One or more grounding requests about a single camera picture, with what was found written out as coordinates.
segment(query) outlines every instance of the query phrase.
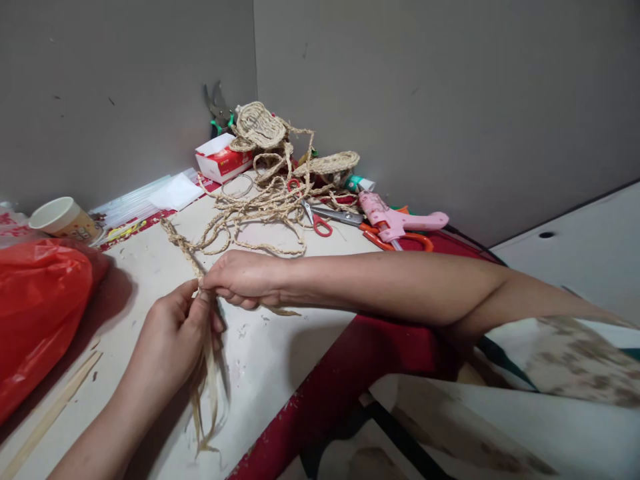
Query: sleeve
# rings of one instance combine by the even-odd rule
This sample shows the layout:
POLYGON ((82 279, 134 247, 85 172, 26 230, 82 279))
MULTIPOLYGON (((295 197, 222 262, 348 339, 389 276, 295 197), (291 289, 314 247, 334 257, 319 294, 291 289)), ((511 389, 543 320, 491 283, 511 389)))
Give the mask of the sleeve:
POLYGON ((474 354, 490 385, 640 409, 640 330, 632 325, 518 320, 488 332, 474 354))

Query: paper cup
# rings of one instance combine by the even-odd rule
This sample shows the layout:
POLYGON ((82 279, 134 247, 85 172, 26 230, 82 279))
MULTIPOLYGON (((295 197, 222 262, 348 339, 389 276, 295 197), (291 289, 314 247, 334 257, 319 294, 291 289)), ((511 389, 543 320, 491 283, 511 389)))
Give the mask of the paper cup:
POLYGON ((54 237, 70 238, 87 244, 96 242, 103 234, 102 227, 71 197, 58 198, 38 208, 29 219, 29 226, 54 237))

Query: person's right hand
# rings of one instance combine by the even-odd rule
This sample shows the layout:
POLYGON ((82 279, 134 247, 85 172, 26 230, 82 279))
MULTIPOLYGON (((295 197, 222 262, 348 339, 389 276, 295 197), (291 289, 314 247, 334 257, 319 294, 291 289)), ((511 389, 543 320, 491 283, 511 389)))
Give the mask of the person's right hand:
POLYGON ((200 286, 245 309, 258 303, 276 306, 291 260, 242 250, 225 252, 202 278, 200 286))

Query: white table surface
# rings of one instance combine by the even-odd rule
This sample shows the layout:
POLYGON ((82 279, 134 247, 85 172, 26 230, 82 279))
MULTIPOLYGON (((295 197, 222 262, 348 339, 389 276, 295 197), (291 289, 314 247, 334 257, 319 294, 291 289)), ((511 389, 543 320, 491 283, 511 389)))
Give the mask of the white table surface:
MULTIPOLYGON (((246 182, 246 179, 236 179, 225 191, 242 190, 246 182)), ((171 220, 178 233, 198 240, 204 226, 216 213, 212 204, 213 200, 205 197, 174 215, 171 220)), ((334 233, 328 238, 312 231, 305 232, 307 256, 378 250, 357 228, 336 222, 331 224, 334 233)), ((251 243, 266 241, 282 247, 297 246, 293 232, 280 224, 248 225, 241 233, 241 239, 251 243)), ((222 240, 216 240, 214 246, 222 240)), ((83 318, 83 322, 92 317, 106 318, 95 334, 100 337, 97 350, 104 352, 94 368, 98 372, 97 378, 92 381, 93 372, 88 376, 16 479, 44 478, 51 472, 114 392, 151 304, 181 282, 193 278, 191 266, 180 249, 168 242, 160 225, 114 246, 106 255, 113 259, 113 265, 83 318)), ((210 267, 216 258, 199 254, 205 267, 210 267)), ((222 458, 216 453, 202 452, 195 459, 191 408, 186 394, 181 392, 138 450, 131 463, 130 477, 179 477, 182 480, 226 477, 354 317, 352 312, 317 308, 296 308, 302 316, 279 317, 263 307, 245 311, 226 302, 221 306, 228 325, 223 337, 223 355, 230 410, 225 426, 211 446, 220 449, 222 458)), ((0 446, 0 472, 69 378, 88 358, 92 344, 0 446)), ((202 405, 206 416, 208 402, 204 396, 202 405)))

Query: person's left hand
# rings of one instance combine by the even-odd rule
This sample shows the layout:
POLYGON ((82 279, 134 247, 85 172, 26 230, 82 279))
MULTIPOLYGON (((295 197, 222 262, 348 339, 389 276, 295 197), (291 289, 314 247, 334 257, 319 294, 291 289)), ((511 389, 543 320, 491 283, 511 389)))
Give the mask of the person's left hand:
POLYGON ((210 294, 198 289, 196 279, 184 282, 156 300, 147 314, 131 360, 114 397, 140 406, 155 418, 191 374, 200 358, 206 329, 213 328, 214 348, 222 321, 211 308, 210 294))

